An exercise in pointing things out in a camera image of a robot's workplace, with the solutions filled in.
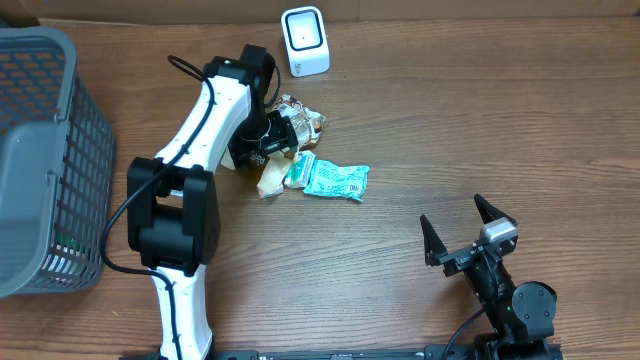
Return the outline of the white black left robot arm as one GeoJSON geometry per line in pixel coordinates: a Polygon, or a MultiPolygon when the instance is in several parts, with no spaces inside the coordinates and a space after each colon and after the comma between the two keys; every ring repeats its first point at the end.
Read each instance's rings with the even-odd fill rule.
{"type": "Polygon", "coordinates": [[[299,145],[291,121],[265,98],[279,75],[267,49],[247,44],[239,59],[216,56],[194,74],[201,93],[180,130],[127,172],[128,243],[158,294],[160,359],[206,359],[213,351],[205,275],[220,236],[214,173],[221,160],[229,155],[247,167],[299,145]]]}

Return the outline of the teal packet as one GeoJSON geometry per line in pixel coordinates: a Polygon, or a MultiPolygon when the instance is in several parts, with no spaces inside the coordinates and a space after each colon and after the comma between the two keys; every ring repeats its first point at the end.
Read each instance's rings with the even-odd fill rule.
{"type": "Polygon", "coordinates": [[[369,172],[370,167],[367,165],[338,166],[326,160],[316,160],[303,193],[362,202],[369,172]]]}

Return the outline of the Kleenex tissue pack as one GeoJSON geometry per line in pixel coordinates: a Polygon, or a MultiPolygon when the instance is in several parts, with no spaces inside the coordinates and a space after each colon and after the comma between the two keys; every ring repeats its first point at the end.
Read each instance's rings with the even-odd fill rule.
{"type": "Polygon", "coordinates": [[[316,155],[310,150],[300,151],[284,178],[284,185],[291,189],[305,188],[310,181],[316,155]]]}

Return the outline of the clear dried mushroom bag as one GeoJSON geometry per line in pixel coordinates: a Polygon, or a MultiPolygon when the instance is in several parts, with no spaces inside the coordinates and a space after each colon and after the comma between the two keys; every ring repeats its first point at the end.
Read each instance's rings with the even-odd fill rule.
{"type": "Polygon", "coordinates": [[[299,148],[314,148],[320,140],[326,117],[313,111],[289,94],[283,94],[273,107],[281,116],[288,117],[295,130],[299,148]]]}

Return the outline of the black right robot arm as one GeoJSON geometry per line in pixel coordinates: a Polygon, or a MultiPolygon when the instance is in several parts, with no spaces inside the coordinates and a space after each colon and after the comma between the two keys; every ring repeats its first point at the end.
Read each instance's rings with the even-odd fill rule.
{"type": "Polygon", "coordinates": [[[516,285],[503,259],[516,249],[518,222],[479,194],[474,202],[482,218],[479,237],[450,252],[425,215],[420,216],[425,263],[441,266],[445,276],[462,273],[481,308],[445,345],[427,345],[427,359],[561,360],[559,344],[551,344],[557,293],[549,285],[529,281],[516,285]]]}

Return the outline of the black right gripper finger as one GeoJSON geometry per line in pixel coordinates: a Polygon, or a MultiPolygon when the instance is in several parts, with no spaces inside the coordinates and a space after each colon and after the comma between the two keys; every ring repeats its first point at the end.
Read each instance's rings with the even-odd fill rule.
{"type": "Polygon", "coordinates": [[[506,218],[514,226],[518,225],[518,222],[513,217],[507,215],[505,212],[492,205],[480,194],[475,194],[473,199],[484,224],[488,224],[501,218],[506,218]]]}
{"type": "Polygon", "coordinates": [[[425,215],[420,216],[420,224],[424,238],[425,263],[432,267],[440,266],[442,259],[448,255],[448,250],[425,215]]]}

